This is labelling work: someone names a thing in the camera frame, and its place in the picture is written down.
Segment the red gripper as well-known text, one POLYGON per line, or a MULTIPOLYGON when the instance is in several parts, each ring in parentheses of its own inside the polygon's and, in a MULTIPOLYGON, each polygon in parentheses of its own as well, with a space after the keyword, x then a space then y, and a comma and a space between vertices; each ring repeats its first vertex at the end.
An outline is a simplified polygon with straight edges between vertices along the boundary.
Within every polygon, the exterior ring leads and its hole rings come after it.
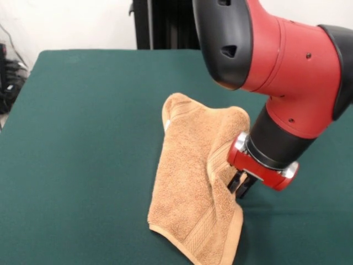
POLYGON ((269 169, 235 145, 229 149, 228 163, 237 169, 227 186, 231 193, 237 190, 237 199, 242 199, 257 180, 274 190, 282 191, 294 180, 299 169, 298 162, 292 162, 287 168, 279 171, 269 169), (240 178, 244 173, 247 177, 239 186, 240 178))

